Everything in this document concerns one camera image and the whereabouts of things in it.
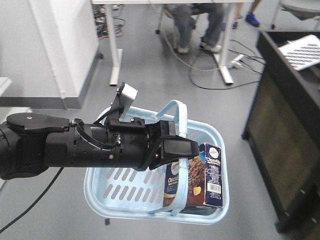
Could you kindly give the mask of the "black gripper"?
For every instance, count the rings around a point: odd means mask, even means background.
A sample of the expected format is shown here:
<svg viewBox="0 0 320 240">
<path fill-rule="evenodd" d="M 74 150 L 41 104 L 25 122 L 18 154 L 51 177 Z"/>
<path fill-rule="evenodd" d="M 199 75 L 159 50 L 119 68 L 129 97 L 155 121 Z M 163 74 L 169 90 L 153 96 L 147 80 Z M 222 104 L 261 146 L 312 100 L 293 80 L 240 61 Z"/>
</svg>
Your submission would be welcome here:
<svg viewBox="0 0 320 240">
<path fill-rule="evenodd" d="M 139 117 L 130 122 L 108 117 L 104 123 L 106 143 L 112 145 L 104 161 L 106 168 L 154 170 L 176 159 L 193 158 L 199 154 L 196 141 L 176 135 L 173 121 L 146 124 Z"/>
</svg>

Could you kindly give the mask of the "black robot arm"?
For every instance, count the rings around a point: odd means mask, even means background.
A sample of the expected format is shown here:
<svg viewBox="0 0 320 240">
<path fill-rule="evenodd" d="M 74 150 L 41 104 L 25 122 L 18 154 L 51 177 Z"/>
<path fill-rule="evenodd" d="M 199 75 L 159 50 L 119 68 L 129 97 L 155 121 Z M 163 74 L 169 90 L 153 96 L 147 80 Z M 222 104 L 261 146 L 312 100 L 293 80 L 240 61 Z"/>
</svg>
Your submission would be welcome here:
<svg viewBox="0 0 320 240">
<path fill-rule="evenodd" d="M 173 121 L 147 124 L 108 116 L 104 123 L 23 112 L 0 126 L 0 177 L 37 176 L 50 167 L 154 170 L 197 156 L 197 142 L 178 136 Z"/>
</svg>

